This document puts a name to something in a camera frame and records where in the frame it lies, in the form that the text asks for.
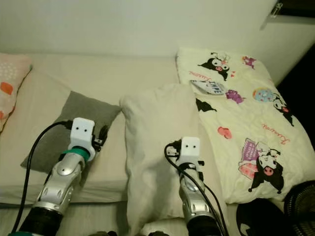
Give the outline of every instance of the gray pillow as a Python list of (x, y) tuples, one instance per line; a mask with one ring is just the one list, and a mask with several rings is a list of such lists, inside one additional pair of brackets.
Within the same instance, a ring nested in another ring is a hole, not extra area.
[[(73, 120), (82, 117), (95, 121), (94, 134), (98, 136), (101, 128), (111, 123), (121, 111), (119, 106), (101, 102), (71, 91), (60, 116), (55, 120)], [(39, 141), (31, 161), (31, 169), (49, 173), (58, 162), (60, 154), (67, 150), (70, 144), (70, 130), (59, 125), (49, 130)], [(21, 166), (26, 168), (28, 157)]]

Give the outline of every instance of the black fan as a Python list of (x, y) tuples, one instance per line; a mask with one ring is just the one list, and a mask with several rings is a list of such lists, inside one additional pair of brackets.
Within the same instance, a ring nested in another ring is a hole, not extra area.
[(285, 197), (284, 213), (297, 236), (315, 236), (315, 180), (290, 190)]

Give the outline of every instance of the pink pillow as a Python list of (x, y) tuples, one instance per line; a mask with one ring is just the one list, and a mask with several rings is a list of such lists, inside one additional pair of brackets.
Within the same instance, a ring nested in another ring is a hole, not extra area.
[(18, 89), (31, 69), (29, 57), (0, 53), (0, 131), (14, 110)]

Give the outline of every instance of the orange polka dot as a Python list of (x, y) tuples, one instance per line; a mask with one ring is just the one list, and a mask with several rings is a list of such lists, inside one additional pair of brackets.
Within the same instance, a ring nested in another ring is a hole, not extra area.
[(1, 84), (0, 84), (0, 89), (1, 89), (3, 92), (5, 92), (5, 93), (11, 95), (11, 93), (12, 93), (12, 91), (13, 91), (13, 86), (12, 86), (11, 84), (8, 84), (7, 82), (1, 82)]

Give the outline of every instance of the white wall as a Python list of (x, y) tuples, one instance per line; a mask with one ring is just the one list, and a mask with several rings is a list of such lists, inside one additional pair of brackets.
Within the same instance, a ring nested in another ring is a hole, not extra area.
[(179, 46), (252, 55), (280, 81), (315, 25), (268, 23), (276, 0), (0, 0), (0, 50), (174, 56)]

